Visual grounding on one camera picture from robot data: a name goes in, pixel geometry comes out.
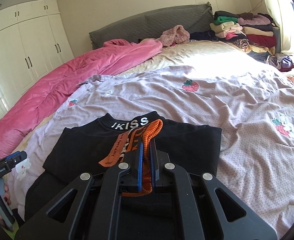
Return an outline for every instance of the strawberry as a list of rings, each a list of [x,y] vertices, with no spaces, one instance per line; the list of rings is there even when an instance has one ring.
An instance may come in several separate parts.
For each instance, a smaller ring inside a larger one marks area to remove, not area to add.
[[[193,82],[191,79],[184,82],[182,89],[189,92],[196,92],[199,89],[199,85],[196,82]]]

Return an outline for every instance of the triangular cutout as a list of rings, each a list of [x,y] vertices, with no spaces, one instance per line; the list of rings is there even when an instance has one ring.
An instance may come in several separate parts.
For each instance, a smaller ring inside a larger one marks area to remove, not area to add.
[[[222,205],[228,222],[233,222],[246,215],[246,211],[243,210],[230,196],[226,194],[221,188],[215,190],[216,195]]]
[[[68,216],[69,210],[74,198],[77,195],[77,190],[73,189],[66,194],[56,205],[48,212],[48,217],[57,220],[60,223],[64,223]]]

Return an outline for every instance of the pink comforter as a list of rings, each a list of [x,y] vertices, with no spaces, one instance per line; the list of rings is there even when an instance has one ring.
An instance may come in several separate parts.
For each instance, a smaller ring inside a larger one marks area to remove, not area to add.
[[[0,120],[0,159],[8,156],[44,118],[54,113],[79,84],[96,74],[117,75],[162,51],[160,41],[140,44],[111,40],[38,80]]]

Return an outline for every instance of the pink fuzzy garment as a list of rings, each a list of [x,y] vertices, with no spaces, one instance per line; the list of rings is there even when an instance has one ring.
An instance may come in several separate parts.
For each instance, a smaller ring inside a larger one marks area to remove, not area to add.
[[[173,42],[176,44],[187,43],[189,38],[189,32],[182,25],[176,25],[170,30],[164,31],[157,40],[163,44],[163,47],[170,47]]]

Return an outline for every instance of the green folded garment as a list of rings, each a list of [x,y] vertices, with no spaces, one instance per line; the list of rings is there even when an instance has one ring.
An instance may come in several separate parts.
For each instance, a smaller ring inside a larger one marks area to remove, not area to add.
[[[226,17],[226,16],[218,16],[216,20],[214,20],[215,25],[219,25],[225,22],[234,22],[237,23],[238,19],[233,17]]]

